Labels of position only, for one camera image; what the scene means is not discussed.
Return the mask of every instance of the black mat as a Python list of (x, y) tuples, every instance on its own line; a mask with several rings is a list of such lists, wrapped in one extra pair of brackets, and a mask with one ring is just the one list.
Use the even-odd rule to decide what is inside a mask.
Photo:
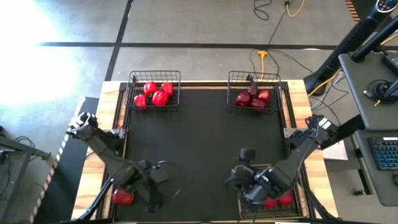
[[(360, 19), (363, 19), (369, 14), (369, 11), (376, 4), (377, 0), (352, 0), (353, 6)], [(383, 29), (391, 22), (391, 16), (387, 17), (376, 29), (376, 32)]]
[(238, 220), (238, 202), (224, 180), (242, 147), (257, 150), (254, 164), (269, 164), (286, 157), (280, 113), (230, 113), (226, 90), (181, 90), (176, 113), (131, 114), (126, 157), (152, 162), (170, 160), (182, 170), (180, 195), (156, 213), (147, 213), (136, 198), (118, 206), (116, 221), (187, 222)]
[[(81, 112), (96, 113), (99, 99), (86, 97)], [(34, 223), (70, 220), (86, 159), (87, 144), (69, 138), (52, 176), (49, 188), (37, 211)]]

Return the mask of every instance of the black wire basket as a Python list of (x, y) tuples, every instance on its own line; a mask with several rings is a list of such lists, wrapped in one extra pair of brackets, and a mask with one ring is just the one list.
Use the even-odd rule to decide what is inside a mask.
[[(173, 83), (174, 93), (169, 96), (169, 100), (165, 106), (156, 106), (152, 103), (150, 98), (147, 98), (146, 109), (140, 110), (134, 102), (134, 97), (144, 94), (144, 85), (147, 82), (155, 82), (158, 90), (165, 82)], [(125, 105), (131, 107), (134, 111), (148, 112), (148, 111), (178, 111), (178, 104), (180, 101), (180, 87), (181, 87), (181, 73), (179, 71), (132, 71), (127, 82), (128, 96), (125, 100)]]
[[(262, 90), (269, 90), (271, 97), (265, 108), (238, 106), (236, 104), (238, 95), (243, 91), (247, 91), (251, 82), (257, 85), (259, 92)], [(273, 114), (276, 111), (280, 111), (282, 107), (281, 99), (280, 76), (278, 74), (239, 71), (229, 72), (227, 104), (230, 111)]]
[[(269, 167), (268, 164), (264, 165), (253, 165), (258, 169), (266, 169)], [(238, 200), (239, 215), (242, 220), (257, 220), (265, 219), (281, 219), (281, 218), (302, 218), (305, 215), (302, 212), (302, 204), (300, 203), (299, 190), (294, 187), (292, 191), (293, 202), (290, 205), (279, 205), (277, 204), (274, 208), (264, 208), (260, 206), (257, 210), (251, 210), (246, 208), (240, 200)]]

